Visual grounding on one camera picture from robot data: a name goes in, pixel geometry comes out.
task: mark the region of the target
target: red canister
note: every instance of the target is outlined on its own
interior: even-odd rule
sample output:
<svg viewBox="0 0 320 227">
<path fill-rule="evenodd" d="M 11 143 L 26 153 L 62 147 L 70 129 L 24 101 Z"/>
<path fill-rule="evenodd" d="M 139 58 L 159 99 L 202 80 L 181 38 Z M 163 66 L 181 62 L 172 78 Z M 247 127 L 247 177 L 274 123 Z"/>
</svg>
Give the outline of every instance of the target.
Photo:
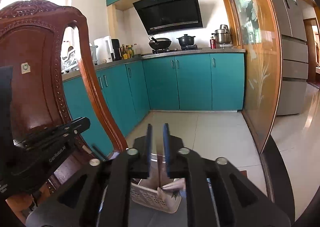
<svg viewBox="0 0 320 227">
<path fill-rule="evenodd" d="M 213 36 L 211 37 L 211 40 L 210 40 L 210 47 L 211 49 L 216 49 L 216 39 L 214 39 Z"/>
</svg>

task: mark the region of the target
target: tile floor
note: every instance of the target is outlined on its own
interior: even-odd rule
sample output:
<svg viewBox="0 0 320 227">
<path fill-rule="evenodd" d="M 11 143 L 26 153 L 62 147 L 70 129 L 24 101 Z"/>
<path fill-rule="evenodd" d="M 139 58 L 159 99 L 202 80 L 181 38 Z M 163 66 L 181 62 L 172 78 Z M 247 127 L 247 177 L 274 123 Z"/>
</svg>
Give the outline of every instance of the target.
<svg viewBox="0 0 320 227">
<path fill-rule="evenodd" d="M 171 135 L 182 138 L 186 147 L 204 158 L 226 157 L 240 171 L 246 170 L 249 180 L 266 194 L 259 155 L 241 113 L 150 112 L 127 136 L 129 147 L 145 135 L 148 123 L 153 126 L 153 153 L 155 141 L 163 141 L 163 124 L 168 123 Z"/>
<path fill-rule="evenodd" d="M 297 219 L 320 184 L 320 91 L 308 84 L 303 113 L 276 117 L 271 136 L 290 177 Z"/>
</svg>

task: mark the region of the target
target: lower cabinet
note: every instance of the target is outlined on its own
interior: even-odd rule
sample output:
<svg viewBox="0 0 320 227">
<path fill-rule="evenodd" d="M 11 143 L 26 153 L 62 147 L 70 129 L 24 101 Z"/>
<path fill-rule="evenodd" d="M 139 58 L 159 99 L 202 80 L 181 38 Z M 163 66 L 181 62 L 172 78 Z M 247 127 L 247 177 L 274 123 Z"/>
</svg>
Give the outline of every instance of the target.
<svg viewBox="0 0 320 227">
<path fill-rule="evenodd" d="M 210 54 L 212 110 L 241 110 L 244 98 L 244 55 Z"/>
<path fill-rule="evenodd" d="M 110 112 L 119 129 L 127 136 L 137 125 L 126 66 L 118 65 L 97 72 Z"/>
<path fill-rule="evenodd" d="M 177 75 L 174 57 L 143 61 L 150 108 L 179 110 Z"/>
<path fill-rule="evenodd" d="M 81 134 L 83 139 L 91 148 L 94 144 L 104 155 L 109 155 L 113 145 L 94 113 L 82 77 L 64 82 L 63 90 L 72 119 L 87 117 L 90 120 L 90 128 Z"/>
<path fill-rule="evenodd" d="M 211 110 L 210 54 L 175 56 L 180 110 Z"/>
<path fill-rule="evenodd" d="M 125 66 L 127 68 L 134 109 L 138 122 L 140 122 L 150 110 L 143 64 L 142 61 L 138 61 L 128 63 Z"/>
</svg>

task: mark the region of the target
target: black pot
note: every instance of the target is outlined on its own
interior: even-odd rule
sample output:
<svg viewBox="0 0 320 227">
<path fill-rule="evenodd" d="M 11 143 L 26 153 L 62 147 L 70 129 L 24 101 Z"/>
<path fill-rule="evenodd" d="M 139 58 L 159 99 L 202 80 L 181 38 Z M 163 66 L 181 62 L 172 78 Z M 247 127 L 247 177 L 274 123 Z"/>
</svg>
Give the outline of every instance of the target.
<svg viewBox="0 0 320 227">
<path fill-rule="evenodd" d="M 171 40 L 168 38 L 157 38 L 151 37 L 152 40 L 150 40 L 149 45 L 154 50 L 159 49 L 166 49 L 170 46 Z"/>
<path fill-rule="evenodd" d="M 195 36 L 189 36 L 185 34 L 184 36 L 177 39 L 179 40 L 180 46 L 192 46 L 195 44 Z"/>
</svg>

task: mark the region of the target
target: wooden chair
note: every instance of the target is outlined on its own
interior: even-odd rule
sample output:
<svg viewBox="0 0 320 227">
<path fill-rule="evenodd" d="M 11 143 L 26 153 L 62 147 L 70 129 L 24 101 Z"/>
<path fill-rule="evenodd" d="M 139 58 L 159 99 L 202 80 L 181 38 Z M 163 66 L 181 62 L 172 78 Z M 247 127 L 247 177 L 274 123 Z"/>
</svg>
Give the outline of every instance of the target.
<svg viewBox="0 0 320 227">
<path fill-rule="evenodd" d="M 63 34 L 68 26 L 79 31 L 80 51 L 76 51 L 76 57 L 93 109 L 114 149 L 122 151 L 127 144 L 108 110 L 95 75 L 85 16 L 74 7 L 44 0 L 19 1 L 0 10 L 0 67 L 13 66 L 10 107 L 13 138 L 71 121 L 60 60 Z M 78 150 L 52 177 L 56 187 L 92 158 L 83 151 L 86 143 L 81 136 L 76 145 Z"/>
</svg>

